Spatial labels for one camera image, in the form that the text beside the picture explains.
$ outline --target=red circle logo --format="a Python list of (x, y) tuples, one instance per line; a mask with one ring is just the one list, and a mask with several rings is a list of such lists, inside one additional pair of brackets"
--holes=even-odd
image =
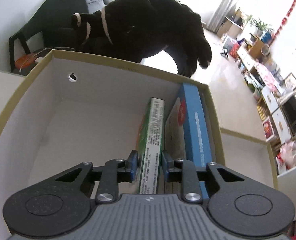
[(186, 109), (186, 101), (183, 100), (180, 103), (180, 107), (179, 107), (179, 110), (178, 110), (178, 124), (179, 125), (183, 125), (184, 124), (185, 119), (186, 119), (186, 112), (187, 112), (187, 109)]

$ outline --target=ridged gray surface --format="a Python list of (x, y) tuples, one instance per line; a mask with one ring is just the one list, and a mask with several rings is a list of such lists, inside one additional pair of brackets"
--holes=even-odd
[[(10, 240), (26, 240), (12, 236)], [(122, 195), (101, 205), (81, 228), (56, 240), (237, 240), (216, 227), (199, 205), (177, 195)], [(286, 240), (286, 236), (270, 238)]]

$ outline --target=framed picture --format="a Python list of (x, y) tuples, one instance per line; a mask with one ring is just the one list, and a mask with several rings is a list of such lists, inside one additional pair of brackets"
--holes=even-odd
[(267, 117), (262, 122), (263, 129), (265, 131), (267, 142), (275, 138), (275, 132), (273, 131), (272, 123), (270, 121), (270, 118)]
[(286, 85), (287, 88), (291, 90), (296, 89), (296, 78), (292, 73), (290, 73), (285, 79), (284, 79), (284, 84)]

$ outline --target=blue box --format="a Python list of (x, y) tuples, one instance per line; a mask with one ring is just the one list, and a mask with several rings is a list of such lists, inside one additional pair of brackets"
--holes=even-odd
[[(205, 167), (212, 161), (205, 115), (198, 88), (182, 84), (176, 102), (165, 123), (165, 149), (173, 159), (191, 160)], [(205, 183), (200, 182), (203, 198), (208, 198)], [(165, 183), (165, 194), (180, 195), (180, 184)]]

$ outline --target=open box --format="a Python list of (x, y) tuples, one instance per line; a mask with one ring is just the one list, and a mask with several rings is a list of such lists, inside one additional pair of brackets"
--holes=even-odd
[[(69, 79), (70, 74), (76, 82)], [(52, 50), (30, 72), (0, 115), (0, 240), (13, 193), (84, 161), (102, 166), (127, 158), (151, 97), (165, 101), (165, 117), (181, 83), (198, 87), (214, 160), (224, 165), (209, 87), (183, 76), (97, 55)], [(120, 193), (128, 193), (121, 183)]]

